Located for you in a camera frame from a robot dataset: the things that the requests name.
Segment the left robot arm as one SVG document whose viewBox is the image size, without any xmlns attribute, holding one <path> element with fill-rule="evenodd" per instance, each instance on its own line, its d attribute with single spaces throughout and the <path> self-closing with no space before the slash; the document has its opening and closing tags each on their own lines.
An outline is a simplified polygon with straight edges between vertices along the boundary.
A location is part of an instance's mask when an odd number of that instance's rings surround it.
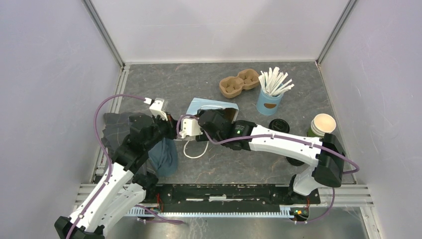
<svg viewBox="0 0 422 239">
<path fill-rule="evenodd" d="M 111 168 L 70 216 L 60 216 L 55 222 L 59 238 L 103 239 L 130 209 L 141 203 L 158 179 L 152 173 L 142 175 L 138 171 L 155 145 L 165 138 L 176 138 L 176 123 L 169 114 L 165 118 L 132 117 L 129 134 L 111 158 Z"/>
</svg>

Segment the light blue paper bag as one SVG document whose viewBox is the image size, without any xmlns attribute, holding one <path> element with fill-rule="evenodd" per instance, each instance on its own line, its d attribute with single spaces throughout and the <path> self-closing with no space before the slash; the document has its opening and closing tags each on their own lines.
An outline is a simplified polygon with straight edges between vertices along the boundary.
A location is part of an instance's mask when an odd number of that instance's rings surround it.
<svg viewBox="0 0 422 239">
<path fill-rule="evenodd" d="M 206 111 L 217 111 L 218 113 L 221 113 L 223 117 L 228 119 L 229 122 L 234 122 L 238 116 L 239 107 L 236 103 L 202 99 L 202 98 L 193 98 L 191 103 L 189 104 L 189 107 L 186 113 L 182 115 L 178 120 L 178 123 L 180 125 L 179 128 L 181 128 L 182 119 L 194 118 L 194 117 L 199 118 L 200 115 L 202 115 Z M 204 132 L 202 135 L 196 136 L 194 139 L 182 139 L 182 140 L 186 142 L 183 147 L 183 154 L 189 159 L 198 159 L 202 157 L 206 153 L 209 146 L 209 143 L 208 143 L 209 139 L 207 138 Z M 207 142 L 206 147 L 202 154 L 198 156 L 189 156 L 186 153 L 187 145 L 191 141 L 206 141 Z"/>
</svg>

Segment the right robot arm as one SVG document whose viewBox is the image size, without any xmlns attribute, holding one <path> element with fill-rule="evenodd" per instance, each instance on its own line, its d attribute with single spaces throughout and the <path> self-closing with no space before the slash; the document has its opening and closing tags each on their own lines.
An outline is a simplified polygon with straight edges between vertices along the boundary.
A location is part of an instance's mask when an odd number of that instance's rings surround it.
<svg viewBox="0 0 422 239">
<path fill-rule="evenodd" d="M 269 152 L 298 160 L 308 168 L 294 176 L 294 193 L 307 196 L 314 189 L 339 188 L 344 173 L 345 152 L 337 137 L 305 137 L 271 130 L 246 120 L 229 121 L 218 110 L 206 110 L 198 124 L 211 143 L 232 150 Z"/>
</svg>

